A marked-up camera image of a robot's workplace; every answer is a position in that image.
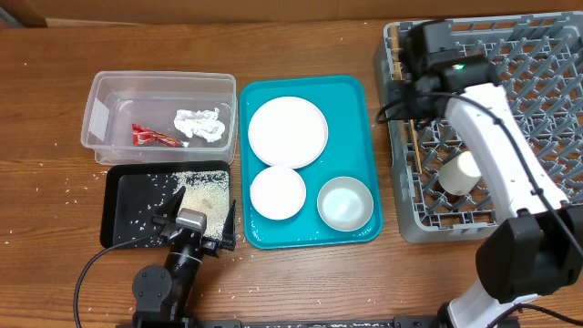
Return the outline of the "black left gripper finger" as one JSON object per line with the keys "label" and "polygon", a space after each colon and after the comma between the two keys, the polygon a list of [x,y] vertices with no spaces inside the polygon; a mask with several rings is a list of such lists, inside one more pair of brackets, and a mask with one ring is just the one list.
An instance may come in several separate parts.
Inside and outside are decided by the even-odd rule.
{"label": "black left gripper finger", "polygon": [[234,251],[236,248],[236,231],[235,231],[235,216],[236,216],[236,201],[234,200],[227,214],[224,222],[221,245],[220,247],[226,251]]}
{"label": "black left gripper finger", "polygon": [[181,187],[170,200],[158,207],[152,215],[152,223],[160,226],[175,223],[185,192],[186,188]]}

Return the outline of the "pile of rice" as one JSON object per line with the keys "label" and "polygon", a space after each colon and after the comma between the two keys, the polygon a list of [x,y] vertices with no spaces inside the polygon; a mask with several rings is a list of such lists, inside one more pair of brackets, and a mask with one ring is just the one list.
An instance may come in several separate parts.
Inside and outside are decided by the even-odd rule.
{"label": "pile of rice", "polygon": [[136,219],[129,220],[132,233],[131,240],[150,234],[157,228],[150,224],[153,212],[170,200],[181,188],[186,192],[180,208],[196,210],[207,215],[205,236],[219,239],[224,221],[230,209],[229,174],[224,170],[182,171],[175,173],[149,173],[130,176],[130,187],[144,183],[138,188],[144,190],[144,196],[138,196],[138,205],[130,214],[137,214]]}

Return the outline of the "red snack wrapper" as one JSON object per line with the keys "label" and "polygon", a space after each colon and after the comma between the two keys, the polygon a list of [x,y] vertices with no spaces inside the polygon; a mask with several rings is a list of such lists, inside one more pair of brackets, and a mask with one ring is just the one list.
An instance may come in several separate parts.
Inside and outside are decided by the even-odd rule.
{"label": "red snack wrapper", "polygon": [[159,143],[169,148],[187,148],[188,141],[181,141],[172,136],[142,127],[138,124],[132,125],[132,139],[134,146],[146,146],[153,143]]}

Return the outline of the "white tissue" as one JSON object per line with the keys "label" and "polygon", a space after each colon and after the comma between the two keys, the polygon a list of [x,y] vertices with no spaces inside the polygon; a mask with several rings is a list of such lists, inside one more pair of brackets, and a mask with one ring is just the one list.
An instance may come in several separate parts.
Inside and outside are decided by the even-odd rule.
{"label": "white tissue", "polygon": [[178,109],[174,118],[175,128],[187,138],[200,137],[207,142],[215,142],[222,138],[225,125],[219,121],[220,110],[191,111]]}

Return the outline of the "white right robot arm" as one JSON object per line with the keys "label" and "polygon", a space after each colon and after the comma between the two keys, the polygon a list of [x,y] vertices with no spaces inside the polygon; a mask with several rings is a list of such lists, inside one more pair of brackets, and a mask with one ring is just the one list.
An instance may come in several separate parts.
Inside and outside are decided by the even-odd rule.
{"label": "white right robot arm", "polygon": [[476,252],[476,282],[442,305],[435,326],[494,327],[575,283],[582,270],[582,209],[528,146],[494,65],[481,55],[461,55],[443,20],[411,28],[399,58],[408,78],[389,85],[377,121],[446,119],[471,151],[498,218]]}

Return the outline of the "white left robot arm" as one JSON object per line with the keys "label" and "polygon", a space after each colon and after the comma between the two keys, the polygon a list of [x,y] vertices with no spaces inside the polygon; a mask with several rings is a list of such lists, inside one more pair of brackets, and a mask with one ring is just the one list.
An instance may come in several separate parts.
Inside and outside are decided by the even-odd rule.
{"label": "white left robot arm", "polygon": [[131,324],[134,328],[207,326],[188,312],[187,305],[203,258],[218,258],[221,250],[235,250],[236,204],[230,205],[220,225],[220,236],[207,237],[207,216],[180,207],[185,191],[180,188],[151,218],[161,228],[161,239],[168,244],[169,254],[164,264],[149,265],[134,278],[132,292],[137,301]]}

